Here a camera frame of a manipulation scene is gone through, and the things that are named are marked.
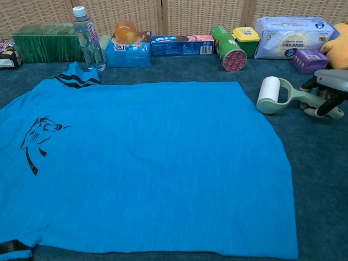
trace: white package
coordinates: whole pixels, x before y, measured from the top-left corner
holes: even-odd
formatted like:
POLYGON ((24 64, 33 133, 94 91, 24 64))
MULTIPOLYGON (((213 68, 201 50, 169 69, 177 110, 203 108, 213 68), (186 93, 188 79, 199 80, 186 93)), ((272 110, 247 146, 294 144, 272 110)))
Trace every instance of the white package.
POLYGON ((326 43, 333 28, 321 17, 262 17, 255 31, 261 40, 256 59, 292 59, 297 49, 317 49, 326 43))

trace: purple box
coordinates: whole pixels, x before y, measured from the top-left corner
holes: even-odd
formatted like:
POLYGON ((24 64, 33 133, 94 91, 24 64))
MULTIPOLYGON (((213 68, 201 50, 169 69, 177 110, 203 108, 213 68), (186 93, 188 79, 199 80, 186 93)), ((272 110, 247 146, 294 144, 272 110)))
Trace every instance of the purple box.
POLYGON ((313 74, 326 68, 328 57, 315 49, 297 50, 293 64, 301 74, 313 74))

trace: plush toy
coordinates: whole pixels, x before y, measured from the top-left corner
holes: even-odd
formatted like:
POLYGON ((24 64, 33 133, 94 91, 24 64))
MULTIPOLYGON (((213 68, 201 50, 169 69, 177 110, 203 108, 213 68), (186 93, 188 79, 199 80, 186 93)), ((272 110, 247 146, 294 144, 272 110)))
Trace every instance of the plush toy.
POLYGON ((348 69, 348 18, 336 24, 335 28, 339 36, 326 42, 320 51, 326 53, 334 69, 348 69))

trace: woven screen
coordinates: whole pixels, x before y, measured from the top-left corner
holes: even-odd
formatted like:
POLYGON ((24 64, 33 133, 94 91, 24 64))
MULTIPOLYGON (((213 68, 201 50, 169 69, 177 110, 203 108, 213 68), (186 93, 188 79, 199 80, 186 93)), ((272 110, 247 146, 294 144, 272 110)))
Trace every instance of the woven screen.
POLYGON ((321 16, 338 23, 348 17, 348 0, 256 0, 253 24, 264 16, 321 16))
POLYGON ((167 0, 166 5, 169 34, 209 34, 217 25, 241 26, 244 0, 167 0))
POLYGON ((131 20, 138 31, 157 34, 156 0, 79 0, 92 16, 98 35, 112 35, 121 20, 131 20))
POLYGON ((64 0, 0 0, 0 39, 33 23, 70 22, 64 0))

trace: yellow lid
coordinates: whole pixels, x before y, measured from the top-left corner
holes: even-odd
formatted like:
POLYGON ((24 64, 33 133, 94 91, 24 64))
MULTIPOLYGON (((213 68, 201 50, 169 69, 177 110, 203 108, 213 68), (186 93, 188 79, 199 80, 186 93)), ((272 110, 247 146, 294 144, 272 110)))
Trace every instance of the yellow lid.
POLYGON ((257 42, 260 40, 258 33, 251 27, 234 28, 232 34, 239 42, 257 42))

